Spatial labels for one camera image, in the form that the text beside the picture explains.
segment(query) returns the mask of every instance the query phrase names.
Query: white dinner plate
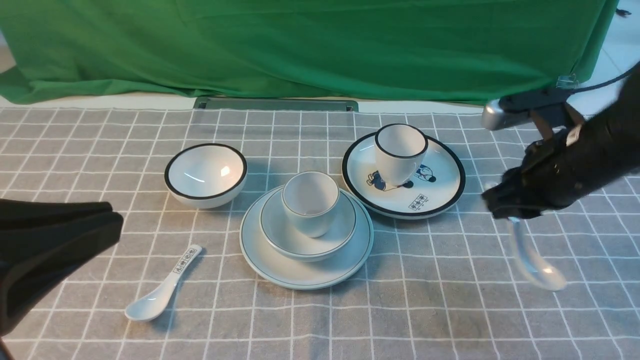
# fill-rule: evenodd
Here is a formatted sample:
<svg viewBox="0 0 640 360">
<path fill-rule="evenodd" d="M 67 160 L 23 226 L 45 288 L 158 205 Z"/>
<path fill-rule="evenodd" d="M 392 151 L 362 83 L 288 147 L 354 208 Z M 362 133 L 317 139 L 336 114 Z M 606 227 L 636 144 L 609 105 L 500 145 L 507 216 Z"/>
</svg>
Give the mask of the white dinner plate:
<svg viewBox="0 0 640 360">
<path fill-rule="evenodd" d="M 345 184 L 369 209 L 400 219 L 424 219 L 453 206 L 465 189 L 465 169 L 443 143 L 429 141 L 422 165 L 402 186 L 387 186 L 376 170 L 375 133 L 353 143 L 342 160 Z"/>
<path fill-rule="evenodd" d="M 373 223 L 362 204 L 351 194 L 341 190 L 356 208 L 354 234 L 332 257 L 305 263 L 278 253 L 260 229 L 260 211 L 267 199 L 279 189 L 275 188 L 264 194 L 244 214 L 240 225 L 240 248 L 249 266 L 263 278 L 294 290 L 327 288 L 355 274 L 364 265 L 373 248 Z"/>
</svg>

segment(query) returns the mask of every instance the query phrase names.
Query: white floor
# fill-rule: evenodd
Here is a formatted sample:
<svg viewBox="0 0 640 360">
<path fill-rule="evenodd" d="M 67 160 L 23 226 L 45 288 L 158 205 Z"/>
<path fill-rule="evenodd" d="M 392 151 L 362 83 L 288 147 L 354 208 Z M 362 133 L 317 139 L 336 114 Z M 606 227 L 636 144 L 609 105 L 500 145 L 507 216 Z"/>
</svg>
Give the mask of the white floor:
<svg viewBox="0 0 640 360">
<path fill-rule="evenodd" d="M 620 0 L 619 8 L 628 10 L 628 18 L 615 16 L 605 44 L 600 51 L 591 79 L 584 86 L 594 85 L 615 78 L 640 61 L 640 0 Z M 15 64 L 0 34 L 0 72 Z M 583 94 L 574 95 L 569 102 L 581 113 L 597 113 L 613 101 L 621 83 Z M 359 100 L 363 113 L 479 113 L 481 107 L 432 101 L 366 101 Z M 123 108 L 187 110 L 194 99 L 168 94 L 135 93 L 97 97 L 66 97 L 26 106 L 15 105 L 0 97 L 0 107 L 39 108 Z"/>
</svg>

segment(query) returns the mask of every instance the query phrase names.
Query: cup with black rim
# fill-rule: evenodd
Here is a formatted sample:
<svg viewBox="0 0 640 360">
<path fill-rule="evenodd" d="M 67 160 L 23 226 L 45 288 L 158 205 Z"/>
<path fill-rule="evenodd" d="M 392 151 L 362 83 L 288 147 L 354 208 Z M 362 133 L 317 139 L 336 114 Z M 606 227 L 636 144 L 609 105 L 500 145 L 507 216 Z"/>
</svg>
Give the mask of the cup with black rim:
<svg viewBox="0 0 640 360">
<path fill-rule="evenodd" d="M 418 170 L 429 142 L 407 124 L 389 124 L 376 132 L 376 168 L 385 183 L 402 186 Z"/>
</svg>

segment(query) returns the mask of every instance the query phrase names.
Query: cartoon character print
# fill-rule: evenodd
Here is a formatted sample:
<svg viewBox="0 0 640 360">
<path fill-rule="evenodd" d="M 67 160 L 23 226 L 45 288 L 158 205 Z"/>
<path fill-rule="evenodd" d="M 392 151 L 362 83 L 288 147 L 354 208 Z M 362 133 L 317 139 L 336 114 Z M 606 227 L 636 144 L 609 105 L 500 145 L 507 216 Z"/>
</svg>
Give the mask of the cartoon character print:
<svg viewBox="0 0 640 360">
<path fill-rule="evenodd" d="M 380 173 L 378 171 L 375 171 L 369 174 L 369 177 L 367 179 L 367 185 L 373 186 L 376 189 L 384 192 L 397 189 L 397 188 L 407 188 L 407 189 L 413 188 L 413 182 L 411 180 L 407 181 L 402 186 L 389 186 L 389 188 L 387 188 L 387 184 L 385 183 L 384 180 L 382 180 L 382 177 L 380 177 Z"/>
<path fill-rule="evenodd" d="M 430 183 L 436 182 L 436 177 L 433 175 L 433 170 L 427 165 L 420 165 L 418 170 L 415 171 L 414 176 L 422 181 L 429 181 Z"/>
</svg>

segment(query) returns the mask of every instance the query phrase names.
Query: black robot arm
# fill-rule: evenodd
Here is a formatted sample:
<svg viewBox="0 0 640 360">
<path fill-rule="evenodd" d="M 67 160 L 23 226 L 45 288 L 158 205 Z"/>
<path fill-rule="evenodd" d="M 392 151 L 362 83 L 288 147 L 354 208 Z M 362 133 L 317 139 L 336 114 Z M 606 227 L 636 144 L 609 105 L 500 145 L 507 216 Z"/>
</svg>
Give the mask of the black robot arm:
<svg viewBox="0 0 640 360">
<path fill-rule="evenodd" d="M 640 167 L 640 63 L 618 99 L 589 121 L 566 103 L 567 92 L 556 90 L 512 95 L 494 101 L 502 107 L 485 107 L 488 129 L 533 121 L 542 137 L 526 148 L 519 167 L 483 193 L 494 218 L 534 218 L 565 208 Z M 553 132 L 557 126 L 564 129 Z"/>
</svg>

